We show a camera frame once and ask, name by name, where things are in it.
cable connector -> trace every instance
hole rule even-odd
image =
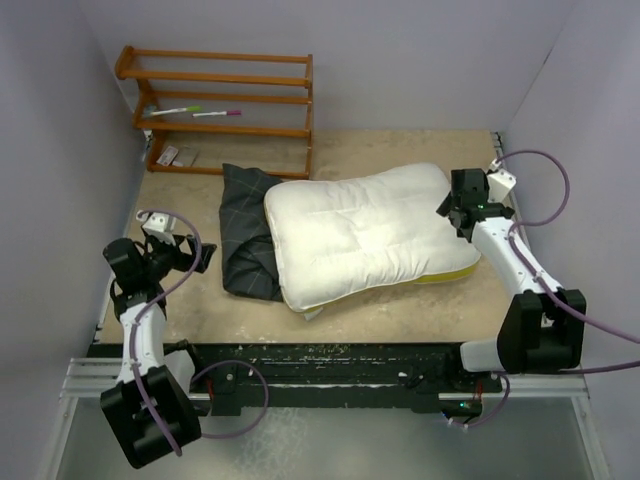
[[[489,172],[493,173],[493,172],[497,172],[498,170],[500,170],[500,166],[502,165],[502,160],[500,160],[499,158],[494,158],[493,161],[489,164]]]
[[[154,236],[161,242],[175,245],[173,229],[176,225],[176,218],[166,213],[152,213],[144,222],[142,229],[149,235]]]
[[[145,212],[144,210],[138,210],[136,212],[136,220],[138,220],[139,222],[146,222],[149,219],[149,212]]]
[[[502,202],[516,186],[516,176],[502,167],[487,174],[489,201]]]

marker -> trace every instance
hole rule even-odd
[[[202,113],[194,113],[193,117],[226,117],[226,116],[234,116],[234,115],[242,115],[242,110],[224,110],[222,112],[202,112]]]
[[[199,110],[202,110],[202,107],[193,106],[193,107],[184,107],[184,108],[172,108],[171,110],[156,110],[153,112],[149,112],[149,116],[157,117],[160,115],[169,115],[170,113],[197,112]]]

small card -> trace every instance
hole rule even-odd
[[[176,157],[175,161],[173,162],[173,164],[175,165],[176,162],[178,162],[179,164],[181,164],[181,166],[184,167],[190,167],[193,165],[193,162],[196,161],[196,157],[198,156],[198,150],[193,148],[193,147],[189,147],[187,145],[184,145],[182,147],[180,147],[180,151],[178,152],[178,156]]]
[[[159,165],[164,165],[165,167],[168,165],[171,165],[171,162],[173,162],[173,159],[176,158],[177,154],[178,154],[178,149],[176,147],[172,147],[171,145],[169,145],[164,150],[164,152],[162,152],[162,155],[160,155],[160,158],[156,163],[158,163]]]

beige floor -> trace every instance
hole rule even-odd
[[[174,137],[170,143],[201,150],[197,163],[231,162],[263,169],[301,169],[304,144],[258,137]],[[494,157],[484,131],[325,131],[315,141],[313,179],[338,180],[416,162],[445,172],[486,167]],[[186,215],[203,241],[220,243],[221,177],[146,173],[137,208],[167,208]],[[177,233],[184,233],[180,227]],[[140,239],[139,224],[131,237]],[[172,273],[164,285],[178,278]],[[441,285],[401,285],[353,295],[306,322],[284,304],[248,300],[222,289],[220,255],[204,275],[194,275],[168,300],[167,341],[194,342],[446,342],[493,336],[502,324],[506,293],[486,260],[469,278]],[[122,342],[107,313],[103,342]]]

black metal frame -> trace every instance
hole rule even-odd
[[[586,313],[580,290],[559,289],[556,295],[569,307]],[[542,327],[542,316],[553,327]],[[500,332],[500,363],[508,373],[555,373],[580,364],[584,322],[557,307],[544,293],[526,291],[514,295]]]
[[[162,405],[164,421],[179,445],[184,446],[201,437],[198,414],[165,365],[150,368],[143,382],[149,396],[156,399],[159,406]],[[100,395],[102,411],[134,468],[141,468],[172,450],[141,402],[135,382],[118,382]]]
[[[500,392],[488,373],[462,368],[459,343],[388,344],[193,344],[204,365],[243,360],[255,365],[269,384],[271,407],[408,408],[440,413],[438,394]],[[94,344],[88,357],[122,356],[122,345]],[[261,406],[264,392],[256,376],[242,367],[212,373],[213,415],[239,415]],[[193,392],[206,393],[204,382]]]

